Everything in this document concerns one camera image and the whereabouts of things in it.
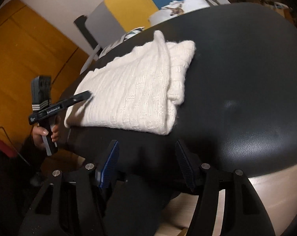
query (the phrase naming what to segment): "wooden floor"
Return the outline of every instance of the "wooden floor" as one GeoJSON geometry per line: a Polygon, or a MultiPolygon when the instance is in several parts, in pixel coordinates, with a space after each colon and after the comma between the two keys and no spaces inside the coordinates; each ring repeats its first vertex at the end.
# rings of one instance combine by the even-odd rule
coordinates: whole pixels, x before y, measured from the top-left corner
{"type": "MultiPolygon", "coordinates": [[[[0,9],[0,126],[15,147],[29,135],[30,83],[38,75],[53,80],[51,97],[79,76],[88,55],[19,0],[0,9]]],[[[9,144],[0,130],[0,139],[9,144]]]]}

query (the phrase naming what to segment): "red object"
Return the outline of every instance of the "red object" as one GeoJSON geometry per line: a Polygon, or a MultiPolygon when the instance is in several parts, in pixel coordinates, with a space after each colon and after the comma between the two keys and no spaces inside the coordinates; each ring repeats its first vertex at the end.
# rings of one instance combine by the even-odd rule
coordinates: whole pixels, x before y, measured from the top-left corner
{"type": "Polygon", "coordinates": [[[14,158],[17,156],[17,153],[14,149],[9,147],[6,143],[0,140],[0,150],[5,153],[9,158],[14,158]]]}

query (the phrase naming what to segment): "hand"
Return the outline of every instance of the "hand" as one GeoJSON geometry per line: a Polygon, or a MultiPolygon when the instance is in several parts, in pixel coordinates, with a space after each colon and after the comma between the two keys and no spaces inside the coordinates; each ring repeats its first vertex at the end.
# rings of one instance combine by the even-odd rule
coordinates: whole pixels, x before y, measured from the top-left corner
{"type": "MultiPolygon", "coordinates": [[[[52,131],[52,135],[51,135],[52,142],[58,141],[58,138],[59,138],[59,123],[60,123],[60,117],[57,116],[56,117],[56,124],[51,130],[52,131]]],[[[48,131],[45,128],[40,127],[37,124],[37,125],[35,125],[33,127],[32,135],[33,135],[34,145],[37,148],[39,148],[41,150],[44,150],[45,149],[45,144],[44,144],[44,141],[42,140],[42,136],[48,135],[48,131]]]]}

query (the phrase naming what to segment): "black table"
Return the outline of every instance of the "black table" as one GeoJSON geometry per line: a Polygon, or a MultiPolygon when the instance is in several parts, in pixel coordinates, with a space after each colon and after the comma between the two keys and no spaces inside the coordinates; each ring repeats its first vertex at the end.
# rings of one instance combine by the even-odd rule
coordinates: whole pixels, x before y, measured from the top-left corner
{"type": "MultiPolygon", "coordinates": [[[[258,4],[210,7],[132,37],[90,70],[151,41],[155,30],[168,41],[196,44],[172,132],[63,126],[59,146],[93,161],[116,139],[119,170],[167,183],[182,179],[174,153],[178,139],[202,161],[226,171],[241,168],[248,177],[297,163],[297,29],[290,22],[258,4]]],[[[61,98],[72,95],[86,73],[61,98]]]]}

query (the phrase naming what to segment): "folded sweater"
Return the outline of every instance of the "folded sweater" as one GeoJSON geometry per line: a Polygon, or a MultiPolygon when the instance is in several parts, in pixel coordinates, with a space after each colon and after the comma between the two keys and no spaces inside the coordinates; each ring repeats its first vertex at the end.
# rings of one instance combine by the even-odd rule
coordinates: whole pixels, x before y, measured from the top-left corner
{"type": "Polygon", "coordinates": [[[193,41],[165,42],[155,31],[152,42],[88,72],[75,94],[89,90],[92,96],[68,108],[65,126],[170,133],[194,51],[193,41]]]}

